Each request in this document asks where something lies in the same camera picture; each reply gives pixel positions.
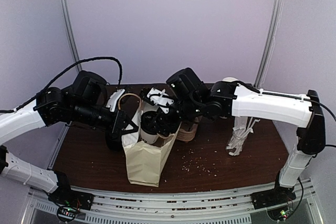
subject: wire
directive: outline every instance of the wire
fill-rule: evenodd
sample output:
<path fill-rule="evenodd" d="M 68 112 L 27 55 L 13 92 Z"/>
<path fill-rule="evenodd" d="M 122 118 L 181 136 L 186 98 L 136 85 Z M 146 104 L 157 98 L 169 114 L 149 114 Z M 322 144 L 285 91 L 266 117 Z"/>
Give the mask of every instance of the wire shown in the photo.
<path fill-rule="evenodd" d="M 84 62 L 89 62 L 89 61 L 94 61 L 94 60 L 113 60 L 118 64 L 118 66 L 119 66 L 118 88 L 119 88 L 120 87 L 120 82 L 121 82 L 121 79 L 122 79 L 122 66 L 121 66 L 120 61 L 117 58 L 112 57 L 112 56 L 98 56 L 98 57 L 83 59 L 83 60 L 79 60 L 79 61 L 71 64 L 69 67 L 64 69 L 61 73 L 56 75 L 51 81 L 49 81 L 49 83 L 41 91 L 39 91 L 35 96 L 30 98 L 28 101 L 24 102 L 23 104 L 19 105 L 17 108 L 15 108 L 13 110 L 0 110 L 0 113 L 14 113 L 17 110 L 22 109 L 24 106 L 26 106 L 29 103 L 31 103 L 32 101 L 34 101 L 40 94 L 45 92 L 50 87 L 51 84 L 53 84 L 58 78 L 60 78 L 63 74 L 68 72 L 71 68 L 77 66 L 78 64 L 81 64 L 81 63 L 84 63 Z"/>
<path fill-rule="evenodd" d="M 301 193 L 300 201 L 299 201 L 299 203 L 297 204 L 296 208 L 293 210 L 293 212 L 287 217 L 287 219 L 289 219 L 289 218 L 296 212 L 296 210 L 298 210 L 298 208 L 299 208 L 299 206 L 300 206 L 300 204 L 301 204 L 301 202 L 302 202 L 302 200 L 303 200 L 303 193 L 304 193 L 305 191 L 304 191 L 303 184 L 302 184 L 300 178 L 298 178 L 298 181 L 299 181 L 300 186 L 301 186 L 301 189 L 302 189 L 302 193 Z"/>
<path fill-rule="evenodd" d="M 133 93 L 126 93 L 126 94 L 123 94 L 123 95 L 119 98 L 119 101 L 118 101 L 118 110 L 121 110 L 121 105 L 120 105 L 120 101 L 121 101 L 121 99 L 123 99 L 124 97 L 127 97 L 127 96 L 129 96 L 129 95 L 131 95 L 131 96 L 136 97 L 136 98 L 139 99 L 139 108 L 141 108 L 141 102 L 142 102 L 142 100 L 141 100 L 140 96 L 138 96 L 137 94 L 133 94 Z"/>

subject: white wall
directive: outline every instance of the white wall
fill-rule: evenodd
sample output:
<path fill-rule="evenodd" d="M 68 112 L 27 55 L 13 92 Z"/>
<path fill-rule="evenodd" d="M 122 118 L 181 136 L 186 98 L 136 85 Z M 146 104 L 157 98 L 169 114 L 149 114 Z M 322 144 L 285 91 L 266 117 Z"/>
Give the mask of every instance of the white wall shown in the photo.
<path fill-rule="evenodd" d="M 265 89 L 307 93 L 317 90 L 320 101 L 336 112 L 336 0 L 285 0 Z M 336 123 L 324 111 L 327 143 L 336 144 Z M 295 127 L 276 123 L 289 149 Z M 327 223 L 335 223 L 336 150 L 327 147 L 313 159 L 304 177 L 311 177 Z"/>
<path fill-rule="evenodd" d="M 42 89 L 72 58 L 59 0 L 0 0 L 0 108 L 12 109 Z M 58 81 L 70 84 L 73 71 Z M 46 168 L 61 124 L 18 137 L 5 146 Z M 18 223 L 28 186 L 0 178 L 1 223 Z"/>
<path fill-rule="evenodd" d="M 80 58 L 113 55 L 123 83 L 165 82 L 192 67 L 206 82 L 254 82 L 274 0 L 68 0 Z M 111 83 L 117 66 L 88 69 Z"/>

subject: white plastic bag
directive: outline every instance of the white plastic bag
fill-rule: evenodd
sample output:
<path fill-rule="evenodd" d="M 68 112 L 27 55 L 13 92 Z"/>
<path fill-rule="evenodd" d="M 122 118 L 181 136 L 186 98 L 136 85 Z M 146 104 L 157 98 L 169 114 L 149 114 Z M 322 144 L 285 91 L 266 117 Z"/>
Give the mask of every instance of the white plastic bag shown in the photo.
<path fill-rule="evenodd" d="M 168 138 L 159 138 L 154 145 L 139 141 L 140 120 L 142 113 L 157 110 L 157 106 L 141 105 L 137 109 L 132 121 L 139 126 L 139 130 L 132 134 L 122 136 L 122 146 L 126 156 L 127 177 L 131 184 L 145 186 L 159 186 L 163 167 L 175 142 L 175 134 Z"/>

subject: wooden table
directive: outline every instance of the wooden table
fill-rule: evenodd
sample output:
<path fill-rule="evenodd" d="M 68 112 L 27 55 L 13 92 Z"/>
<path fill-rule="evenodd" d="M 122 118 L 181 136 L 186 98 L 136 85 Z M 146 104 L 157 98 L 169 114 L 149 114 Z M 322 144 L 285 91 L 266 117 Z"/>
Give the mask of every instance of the wooden table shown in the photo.
<path fill-rule="evenodd" d="M 155 86 L 167 89 L 165 84 Z M 132 92 L 139 93 L 144 85 L 130 87 Z M 137 106 L 135 99 L 130 98 L 123 109 L 132 117 Z M 233 119 L 203 119 L 194 140 L 176 141 L 158 188 L 131 185 L 124 153 L 110 151 L 103 132 L 80 124 L 70 127 L 54 170 L 65 172 L 74 186 L 130 193 L 190 193 L 273 182 L 288 153 L 272 121 L 256 123 L 242 153 L 234 157 L 225 151 L 233 124 Z"/>

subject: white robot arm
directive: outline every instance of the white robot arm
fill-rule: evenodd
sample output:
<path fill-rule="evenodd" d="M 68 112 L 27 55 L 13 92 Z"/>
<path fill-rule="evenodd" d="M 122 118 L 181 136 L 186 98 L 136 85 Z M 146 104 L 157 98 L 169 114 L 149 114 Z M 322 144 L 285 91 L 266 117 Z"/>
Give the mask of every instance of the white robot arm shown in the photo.
<path fill-rule="evenodd" d="M 76 121 L 105 131 L 107 146 L 114 151 L 120 150 L 121 136 L 138 128 L 124 111 L 115 109 L 124 90 L 113 94 L 106 106 L 97 104 L 100 94 L 107 94 L 106 84 L 99 75 L 81 71 L 72 85 L 62 90 L 48 88 L 17 111 L 0 115 L 0 176 L 42 189 L 57 204 L 77 207 L 80 202 L 81 209 L 89 210 L 93 195 L 71 190 L 66 174 L 25 162 L 3 144 L 33 129 Z M 133 129 L 125 130 L 129 123 Z"/>
<path fill-rule="evenodd" d="M 182 120 L 194 121 L 197 116 L 210 119 L 254 117 L 296 125 L 298 140 L 278 173 L 275 188 L 252 195 L 256 209 L 287 202 L 287 197 L 295 199 L 293 187 L 297 179 L 311 158 L 325 147 L 324 116 L 315 91 L 309 90 L 307 95 L 269 92 L 237 80 L 219 81 L 208 88 L 190 68 L 178 71 L 166 83 L 176 97 L 163 96 L 173 99 L 173 103 L 156 102 L 164 110 L 158 109 L 156 116 L 151 115 L 152 121 L 147 125 L 141 124 L 141 128 L 145 127 L 147 132 L 169 135 L 175 132 Z M 150 90 L 143 90 L 140 94 L 150 104 L 154 104 L 153 95 Z"/>

